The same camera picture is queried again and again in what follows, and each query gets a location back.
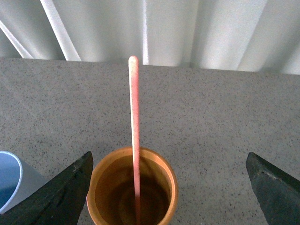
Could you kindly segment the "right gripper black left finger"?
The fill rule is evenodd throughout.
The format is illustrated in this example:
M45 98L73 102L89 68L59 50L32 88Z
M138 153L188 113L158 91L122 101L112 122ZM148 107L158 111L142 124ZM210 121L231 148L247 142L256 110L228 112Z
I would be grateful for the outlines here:
M76 225L86 202L93 171L85 153L31 196L0 216L2 225Z

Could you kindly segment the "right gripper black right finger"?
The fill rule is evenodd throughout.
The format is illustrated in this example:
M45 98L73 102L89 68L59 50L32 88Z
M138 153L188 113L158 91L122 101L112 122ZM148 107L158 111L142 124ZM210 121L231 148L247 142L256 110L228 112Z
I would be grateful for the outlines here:
M246 169L252 190L269 225L300 223L300 181L250 152Z

